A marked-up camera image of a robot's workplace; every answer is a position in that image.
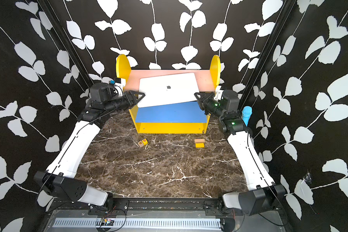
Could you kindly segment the silver laptop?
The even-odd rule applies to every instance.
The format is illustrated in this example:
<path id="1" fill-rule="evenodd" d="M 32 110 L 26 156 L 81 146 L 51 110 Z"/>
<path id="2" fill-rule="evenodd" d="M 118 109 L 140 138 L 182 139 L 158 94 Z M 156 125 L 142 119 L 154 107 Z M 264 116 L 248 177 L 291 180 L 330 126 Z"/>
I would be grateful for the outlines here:
<path id="1" fill-rule="evenodd" d="M 194 73 L 182 73 L 142 78 L 139 92 L 145 96 L 138 107 L 145 108 L 194 101 L 199 88 Z"/>

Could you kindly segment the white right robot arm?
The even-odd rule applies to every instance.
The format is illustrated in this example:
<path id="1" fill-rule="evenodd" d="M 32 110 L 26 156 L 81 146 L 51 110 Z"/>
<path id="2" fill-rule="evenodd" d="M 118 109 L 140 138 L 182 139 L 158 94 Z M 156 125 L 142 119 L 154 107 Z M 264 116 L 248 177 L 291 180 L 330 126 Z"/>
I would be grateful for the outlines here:
<path id="1" fill-rule="evenodd" d="M 238 105 L 240 99 L 233 90 L 225 90 L 219 101 L 213 92 L 194 94 L 201 110 L 218 118 L 219 130 L 234 150 L 245 175 L 247 191 L 222 195 L 222 207 L 238 209 L 248 216 L 276 209 L 286 194 L 281 184 L 276 184 L 258 157 L 252 144 L 251 129 L 242 119 Z"/>

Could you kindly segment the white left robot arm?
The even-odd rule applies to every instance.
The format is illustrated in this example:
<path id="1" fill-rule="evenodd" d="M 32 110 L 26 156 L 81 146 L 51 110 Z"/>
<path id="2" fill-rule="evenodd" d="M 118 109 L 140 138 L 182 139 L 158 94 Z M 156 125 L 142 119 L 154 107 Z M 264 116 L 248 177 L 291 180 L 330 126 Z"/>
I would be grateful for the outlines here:
<path id="1" fill-rule="evenodd" d="M 40 186 L 40 194 L 105 206 L 109 197 L 107 192 L 75 179 L 79 164 L 111 114 L 132 109 L 145 94 L 133 90 L 122 92 L 119 86 L 111 83 L 96 83 L 89 90 L 90 99 L 78 116 L 70 138 L 47 169 L 35 174 L 34 180 Z"/>

